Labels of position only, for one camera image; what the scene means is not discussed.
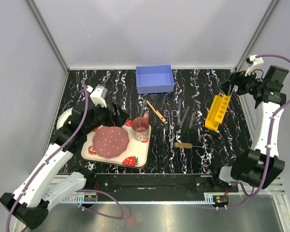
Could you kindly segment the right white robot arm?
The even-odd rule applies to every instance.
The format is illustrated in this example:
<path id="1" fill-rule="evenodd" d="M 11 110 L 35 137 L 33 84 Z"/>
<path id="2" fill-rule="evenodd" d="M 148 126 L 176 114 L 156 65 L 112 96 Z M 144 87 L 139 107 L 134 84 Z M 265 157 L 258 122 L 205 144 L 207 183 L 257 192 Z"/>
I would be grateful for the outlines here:
<path id="1" fill-rule="evenodd" d="M 232 72 L 229 79 L 220 84 L 224 96 L 237 87 L 237 94 L 250 94 L 255 100 L 257 124 L 251 147 L 239 155 L 232 166 L 221 167 L 210 179 L 214 191 L 222 191 L 232 182 L 244 182 L 251 187 L 266 189 L 284 170 L 285 162 L 279 159 L 277 137 L 286 95 L 281 93 L 283 81 L 289 71 L 271 65 L 263 79 L 256 73 Z"/>

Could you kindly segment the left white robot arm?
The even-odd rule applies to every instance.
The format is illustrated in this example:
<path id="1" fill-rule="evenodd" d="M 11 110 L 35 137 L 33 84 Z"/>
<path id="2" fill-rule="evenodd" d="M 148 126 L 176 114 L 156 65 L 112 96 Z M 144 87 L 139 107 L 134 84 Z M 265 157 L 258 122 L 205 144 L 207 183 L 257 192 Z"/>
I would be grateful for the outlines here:
<path id="1" fill-rule="evenodd" d="M 108 107 L 82 102 L 66 110 L 58 119 L 50 145 L 29 177 L 12 193 L 4 193 L 0 203 L 8 210 L 6 231 L 10 231 L 11 218 L 15 217 L 26 228 L 38 228 L 51 209 L 66 197 L 78 191 L 95 190 L 95 174 L 83 166 L 77 166 L 61 183 L 53 188 L 50 182 L 61 167 L 80 151 L 87 135 L 99 126 L 122 128 L 130 117 L 113 103 Z"/>

